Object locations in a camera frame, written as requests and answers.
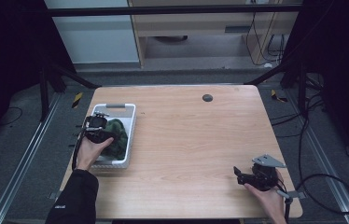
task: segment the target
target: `table surface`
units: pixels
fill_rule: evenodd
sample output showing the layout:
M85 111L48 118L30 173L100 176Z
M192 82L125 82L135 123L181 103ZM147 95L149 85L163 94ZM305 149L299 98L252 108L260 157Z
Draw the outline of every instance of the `table surface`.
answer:
M127 169L92 171L98 218L266 217L233 173L251 174L251 160L266 153L284 161L255 86L99 88L87 115L118 103L136 105L131 160ZM280 172L293 190L288 170ZM69 163L62 188L70 174ZM290 216L301 214L295 199Z

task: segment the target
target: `wall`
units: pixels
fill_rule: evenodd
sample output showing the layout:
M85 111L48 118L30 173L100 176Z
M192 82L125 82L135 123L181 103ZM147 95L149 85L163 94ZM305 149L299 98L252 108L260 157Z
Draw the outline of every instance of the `wall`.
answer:
M127 7L126 0L45 0L48 8ZM53 18L77 65L139 63L130 16Z

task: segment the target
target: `human hand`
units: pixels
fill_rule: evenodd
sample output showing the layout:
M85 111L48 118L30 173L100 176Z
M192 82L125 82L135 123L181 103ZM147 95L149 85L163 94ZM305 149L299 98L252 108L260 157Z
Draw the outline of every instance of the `human hand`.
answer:
M89 171L103 149L113 141L114 138L108 138L103 143L95 144L87 137L83 137L78 150L76 169Z
M282 175L276 170L277 177L282 181ZM279 188L274 187L267 191L260 191L249 184L244 184L244 187L250 191L259 200L265 214L271 219L273 224L286 224L284 212L285 205L283 197L277 193Z

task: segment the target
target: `cable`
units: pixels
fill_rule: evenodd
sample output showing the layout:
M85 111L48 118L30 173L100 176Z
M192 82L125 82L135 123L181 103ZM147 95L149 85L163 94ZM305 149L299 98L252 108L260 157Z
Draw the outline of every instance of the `cable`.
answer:
M279 124L284 124L284 123L286 123L286 122L289 122L289 121L291 121L291 120L297 118L299 115L301 115L301 113L299 113L299 114L297 114L297 115L295 115L295 116L293 116L293 117L291 117L291 118L289 118L289 119L285 119L285 120L282 120L282 121L280 121L280 122L273 123L273 124L271 124L271 125L272 125L272 126L276 126L276 125L279 125Z
M266 72L264 75L260 77L257 77L251 81L245 82L245 85L258 85L259 83L276 75L277 73L284 72L291 64L299 61L303 52L303 49L301 47L304 47L307 40L310 39L310 36L314 33L314 30L317 28L318 25L320 25L323 19L328 15L328 12L331 10L332 6L334 5L334 2L335 0L331 0L330 5L327 7L327 10L323 13L323 15L319 18L319 20L314 24L314 26L309 30L309 32L303 36L303 38L299 41L299 43L296 44L294 48L288 51L288 53L286 54L286 57L284 58L283 61L281 61L279 66L274 67L273 69Z
M283 115L281 117L274 118L274 119L283 119L283 118L287 118L287 117L294 116L294 115L298 115L298 114Z
M248 51L248 53L249 53L249 55L250 55L250 57L251 57L251 52L250 52L250 49L249 49L249 47L248 47L248 36L249 36L249 34L250 34L250 32L251 32L251 29L252 29L252 27L253 27L253 28L254 28L254 33L255 33L255 35L256 35L257 43L258 43L259 53L261 54L262 58L266 61L265 63L274 62L274 60L270 60L270 59L265 58L265 56L264 56L264 54L263 54L263 52L262 52L262 48L261 48L261 45L260 45L260 43L259 43L259 39L258 39L258 36L257 36L257 30L256 30L255 19L256 19L256 12L253 12L253 19L252 19L252 21L251 21L250 29L249 29L249 31L247 32L246 39L245 39L247 51ZM255 62L253 61L253 59L251 60L251 62L253 63L253 65L263 65L263 64L265 64L265 63L255 63Z
M282 186L280 186L280 185L277 185L277 187L282 191L282 192L284 192L284 193L287 193L287 188L286 188L286 185L285 185L285 183L281 180L281 179L277 179L281 184L282 184Z
M335 209L332 209L326 205L324 205L323 203L319 202L314 196L313 194L311 194L311 192L306 188L305 186L305 182L311 178L314 178L314 177L318 177L318 176L324 176L324 177L329 177L329 178L332 178L332 179L335 179L341 183L343 183L343 185L349 190L349 185L346 184L343 180L339 179L338 177L334 176L334 175L327 175L327 174L314 174L314 175L308 175L307 177L303 178L302 177L302 166L301 166L301 150L302 150L302 137L303 137L303 134L305 133L306 131L306 128L308 127L309 125L309 109L306 110L306 113L305 113L305 117L304 117L304 123L302 125L302 129L301 129L301 132L300 132L300 140L299 140L299 155L298 155L298 166L299 166L299 175L300 175L300 183L297 185L296 187L296 190L299 190L300 187L303 187L305 192L309 195L309 197L316 203L318 204L319 206L321 206L322 208L328 210L329 212L332 212L332 213L335 213L335 214L339 214L339 215L349 215L349 211L338 211L338 210L335 210Z
M297 136L300 136L300 133L297 133L297 134L293 134L293 135L276 135L275 137L276 138L288 138L288 137L297 137Z
M281 40L280 40L280 47L279 49L272 50L271 49L271 44L274 39L274 35L271 35L270 41L268 42L268 47L267 47L267 52L269 55L276 57L276 64L279 65L279 63L282 61L283 54L285 53L285 35L281 35Z
M11 106L11 107L9 107L8 109L18 109L18 110L20 111L20 114L19 114L16 118L14 118L12 121L9 121L9 122L7 122L7 123L0 123L0 126L5 126L5 125L11 124L11 123L17 121L17 120L22 116L22 114L23 114L22 109L20 109L19 107Z

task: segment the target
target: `wire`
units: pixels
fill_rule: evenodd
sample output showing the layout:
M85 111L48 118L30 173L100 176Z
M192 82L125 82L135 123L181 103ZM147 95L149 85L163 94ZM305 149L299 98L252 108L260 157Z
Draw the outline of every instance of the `wire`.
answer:
M287 118L287 117L294 116L294 115L297 115L297 114L283 115L283 116L281 116L281 117L274 118L274 119L270 119L270 120L283 119L283 118Z
M285 120L282 120L282 121L280 121L280 122L273 123L273 124L271 124L271 125L272 125L272 126L276 126L276 125L279 125L279 124L287 123L287 122L289 122L289 121L291 121L291 120L297 118L299 115L301 115L301 113L296 114L295 116L293 116L293 117L291 117L291 118L289 118L289 119L285 119Z
M256 35L257 43L258 43L259 53L261 54L262 58L266 61L265 63L274 62L274 60L270 60L270 59L265 58L265 56L264 56L264 54L263 54L263 52L262 52L262 47L261 47L261 44L259 43L259 39L258 39L258 35L257 35L255 19L256 19L256 12L253 12L253 19L252 19L252 21L251 21L250 29L249 29L249 31L247 32L246 39L245 39L247 51L248 51L248 53L249 53L249 55L250 55L250 57L251 57L251 52L250 52L250 49L249 49L249 47L248 47L248 37L249 37L249 34L250 34L251 29L252 29L252 27L253 27L253 28L254 28L254 33L255 33L255 35ZM251 61L252 61L253 65L263 65L263 64L265 64L265 63L255 63L255 62L253 61L253 59L252 59Z
M271 35L270 41L268 42L267 52L269 55L276 57L276 64L279 64L282 61L283 54L285 53L285 35L281 35L280 47L279 49L272 50L271 44L274 39L274 35Z
M300 136L300 133L293 134L293 135L284 135L284 136L276 135L275 137L276 138L288 138L288 137L297 137L297 136Z
M332 213L335 213L335 214L339 214L339 215L349 215L349 211L338 211L338 210L335 210L335 209L332 209L326 205L324 205L323 203L319 202L314 196L313 194L311 194L311 192L306 188L305 186L305 182L311 178L314 178L314 177L318 177L318 176L324 176L324 177L329 177L329 178L332 178L332 179L335 179L341 183L343 183L343 185L349 190L349 185L346 184L343 180L339 179L338 177L334 176L334 175L327 175L327 174L314 174L314 175L308 175L307 177L303 178L302 176L302 166L301 166L301 152L302 152L302 137L303 137L303 134L305 133L308 125L309 125L309 108L314 106L314 105L317 105L317 104L320 104L320 101L314 103L314 105L312 106L309 106L309 103L311 101L308 102L307 104L307 107L308 108L306 110L306 113L305 113L305 117L304 117L304 123L302 125L302 129L301 129L301 132L300 132L300 140L299 140L299 155L298 155L298 166L299 166L299 175L300 175L300 183L297 185L296 187L296 190L300 189L300 187L303 187L305 192L309 195L309 197L316 203L318 204L319 206L323 207L324 209L332 212Z
M9 121L9 122L7 122L7 123L0 123L0 126L5 126L5 125L11 124L11 123L17 121L17 120L22 116L22 114L23 114L22 109L20 109L19 107L11 106L11 107L9 107L8 109L18 109L18 110L20 111L20 114L19 114L16 118L14 118L12 121Z
M282 186L283 186L283 187L281 187L280 185L278 185L277 187L278 187L282 192L287 193L287 188L286 188L285 183L284 183L281 179L279 179L279 178L277 178L277 180L278 180L278 181L282 184Z

